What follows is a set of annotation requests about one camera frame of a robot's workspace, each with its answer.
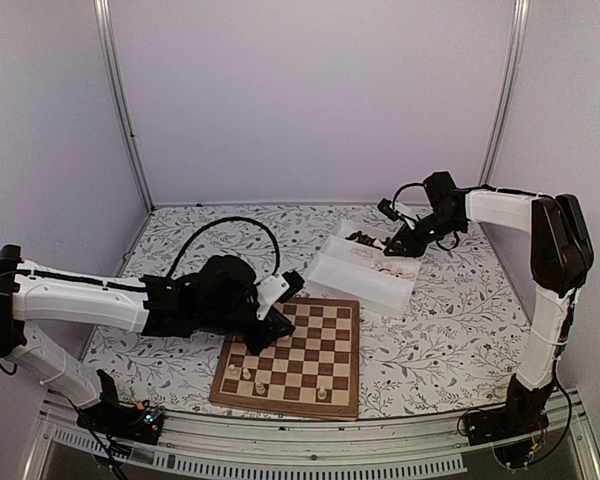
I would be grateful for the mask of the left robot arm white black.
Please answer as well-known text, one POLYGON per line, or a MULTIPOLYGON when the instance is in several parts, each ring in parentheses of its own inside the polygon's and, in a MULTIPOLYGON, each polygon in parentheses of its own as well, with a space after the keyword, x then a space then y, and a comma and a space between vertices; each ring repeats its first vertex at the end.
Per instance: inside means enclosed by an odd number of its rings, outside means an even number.
POLYGON ((144 337, 233 334, 258 354, 294 327, 278 310, 304 285, 296 271, 262 280, 232 255, 210 257, 197 273, 172 278, 106 278, 49 269, 0 250, 0 359, 66 396, 108 434, 128 426, 114 381, 80 364, 38 327, 42 320, 113 327, 144 337))

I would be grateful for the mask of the right aluminium frame post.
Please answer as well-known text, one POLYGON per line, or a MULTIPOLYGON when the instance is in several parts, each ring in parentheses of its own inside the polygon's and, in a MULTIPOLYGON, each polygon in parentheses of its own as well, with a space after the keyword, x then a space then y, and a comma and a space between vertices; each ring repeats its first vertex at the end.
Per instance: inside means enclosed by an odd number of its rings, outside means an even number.
POLYGON ((523 56, 524 40, 528 23, 530 1, 515 0, 513 3, 509 38, 507 41, 506 58, 496 110, 491 126, 485 156, 482 163, 479 183, 489 183, 494 175, 496 163, 505 134, 515 83, 520 62, 523 56))

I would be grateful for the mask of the white plastic divided tray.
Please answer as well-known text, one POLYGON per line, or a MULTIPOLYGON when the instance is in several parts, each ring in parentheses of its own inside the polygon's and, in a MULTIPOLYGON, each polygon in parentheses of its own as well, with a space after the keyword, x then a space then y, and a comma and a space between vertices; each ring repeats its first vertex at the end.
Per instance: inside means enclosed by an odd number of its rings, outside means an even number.
POLYGON ((346 240, 356 231, 382 239, 391 236, 389 231, 352 220, 340 220, 309 264, 305 273, 306 282, 336 298, 357 300, 362 307, 376 313, 391 317, 405 315, 410 311, 410 299, 417 278, 415 281, 404 280, 377 272, 352 255, 350 249, 362 248, 381 254, 388 260, 415 260, 420 267, 421 262, 413 258, 385 256, 383 250, 346 240))

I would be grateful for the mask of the aluminium frame post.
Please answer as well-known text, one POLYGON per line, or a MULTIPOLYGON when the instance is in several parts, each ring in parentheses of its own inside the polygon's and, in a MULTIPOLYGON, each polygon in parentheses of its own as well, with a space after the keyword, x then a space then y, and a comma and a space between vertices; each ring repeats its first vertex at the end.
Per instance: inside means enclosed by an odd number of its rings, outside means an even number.
POLYGON ((505 134, 515 83, 520 62, 523 56, 524 40, 528 23, 530 1, 515 0, 513 3, 509 38, 507 41, 506 58, 496 110, 491 126, 485 156, 482 163, 479 183, 489 183, 494 175, 496 163, 505 134))
POLYGON ((154 210, 155 205, 150 192, 145 169, 141 161, 135 130, 124 91, 123 78, 116 49, 110 2, 107 0, 95 0, 93 5, 105 70, 110 84, 114 109, 130 165, 132 178, 137 187, 144 209, 151 213, 154 210))

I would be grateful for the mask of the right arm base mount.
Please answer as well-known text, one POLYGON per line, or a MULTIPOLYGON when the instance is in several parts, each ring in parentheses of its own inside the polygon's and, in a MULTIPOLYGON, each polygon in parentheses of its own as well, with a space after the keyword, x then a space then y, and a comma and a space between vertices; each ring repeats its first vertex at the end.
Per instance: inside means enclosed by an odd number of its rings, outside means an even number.
POLYGON ((529 415, 506 406, 491 409, 470 408, 456 424, 457 432, 470 446, 491 444, 497 462, 509 469, 528 467, 546 437, 549 426, 543 408, 529 415))

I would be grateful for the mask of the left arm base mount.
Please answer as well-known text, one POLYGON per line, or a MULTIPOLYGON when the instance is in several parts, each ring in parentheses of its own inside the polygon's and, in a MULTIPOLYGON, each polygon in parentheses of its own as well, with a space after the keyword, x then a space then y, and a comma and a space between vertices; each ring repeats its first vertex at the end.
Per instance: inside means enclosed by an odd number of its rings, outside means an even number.
POLYGON ((149 400, 135 405, 121 403, 113 378, 101 369, 96 373, 101 386, 98 402, 78 410, 77 425, 109 437, 157 445, 165 409, 152 405, 149 400))

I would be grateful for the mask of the light chess piece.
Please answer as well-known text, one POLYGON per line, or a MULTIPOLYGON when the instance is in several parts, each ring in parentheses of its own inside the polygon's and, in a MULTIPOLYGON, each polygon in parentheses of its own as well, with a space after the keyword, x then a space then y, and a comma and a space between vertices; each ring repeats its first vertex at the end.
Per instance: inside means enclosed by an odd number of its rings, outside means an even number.
POLYGON ((330 390, 324 385, 321 385, 317 389, 316 397, 319 401, 324 402, 329 398, 330 390))

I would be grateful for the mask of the pile of dark chess pieces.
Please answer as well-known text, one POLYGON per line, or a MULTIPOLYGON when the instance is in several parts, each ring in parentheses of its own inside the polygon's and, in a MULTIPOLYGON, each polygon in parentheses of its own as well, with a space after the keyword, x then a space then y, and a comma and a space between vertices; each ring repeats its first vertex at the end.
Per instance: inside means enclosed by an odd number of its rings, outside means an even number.
POLYGON ((372 237, 362 231, 356 231, 346 237, 346 240, 361 244, 367 247, 384 250, 387 246, 387 242, 390 240, 389 237, 385 239, 372 237))

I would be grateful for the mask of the wooden chess board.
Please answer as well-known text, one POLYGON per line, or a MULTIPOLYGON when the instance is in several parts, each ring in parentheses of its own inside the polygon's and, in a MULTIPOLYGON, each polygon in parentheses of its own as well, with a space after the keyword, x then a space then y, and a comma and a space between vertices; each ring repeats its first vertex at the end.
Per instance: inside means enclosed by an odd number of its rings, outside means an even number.
POLYGON ((298 298, 281 307, 296 327, 258 356, 244 342, 225 339, 211 386, 216 406, 320 420, 354 421, 359 415, 360 304, 355 300, 298 298), (248 368, 251 379, 228 379, 228 366, 248 368), (267 386, 254 394, 254 383, 267 386), (321 402, 319 386, 330 390, 321 402))

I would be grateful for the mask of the front aluminium rail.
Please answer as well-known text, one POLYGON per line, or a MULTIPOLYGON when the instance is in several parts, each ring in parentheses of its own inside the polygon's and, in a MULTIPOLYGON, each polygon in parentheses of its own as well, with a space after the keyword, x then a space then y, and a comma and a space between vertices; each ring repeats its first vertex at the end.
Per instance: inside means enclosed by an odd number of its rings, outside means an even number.
POLYGON ((555 394, 545 431, 474 445, 462 413, 356 422, 169 412, 155 445, 95 436, 57 395, 43 402, 27 479, 600 479, 576 392, 555 394))

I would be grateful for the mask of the left aluminium frame post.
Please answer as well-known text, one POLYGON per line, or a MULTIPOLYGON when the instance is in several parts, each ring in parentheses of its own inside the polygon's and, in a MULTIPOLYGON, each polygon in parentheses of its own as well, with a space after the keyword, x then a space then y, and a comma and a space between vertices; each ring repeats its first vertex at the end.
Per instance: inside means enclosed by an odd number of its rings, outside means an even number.
POLYGON ((107 0, 95 0, 93 5, 105 70, 110 84, 114 109, 130 165, 132 178, 137 187, 144 209, 151 213, 154 210, 155 205, 150 192, 145 169, 141 161, 135 130, 124 91, 123 78, 116 49, 110 2, 107 0))

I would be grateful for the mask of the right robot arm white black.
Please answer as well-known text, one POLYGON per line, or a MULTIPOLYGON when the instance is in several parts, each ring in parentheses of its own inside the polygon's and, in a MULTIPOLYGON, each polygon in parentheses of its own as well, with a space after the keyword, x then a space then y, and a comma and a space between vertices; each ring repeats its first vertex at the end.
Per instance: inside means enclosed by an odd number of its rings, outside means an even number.
POLYGON ((536 300, 526 350, 512 376, 497 427, 517 436, 544 408, 556 384, 555 368, 568 343, 575 304, 590 271, 594 253, 578 199, 488 185, 458 187, 451 175, 435 172, 420 182, 431 213, 414 219, 396 199, 382 199, 379 211, 399 230, 386 243, 387 256, 419 258, 445 236, 467 232, 472 222, 522 231, 530 238, 530 268, 536 300))

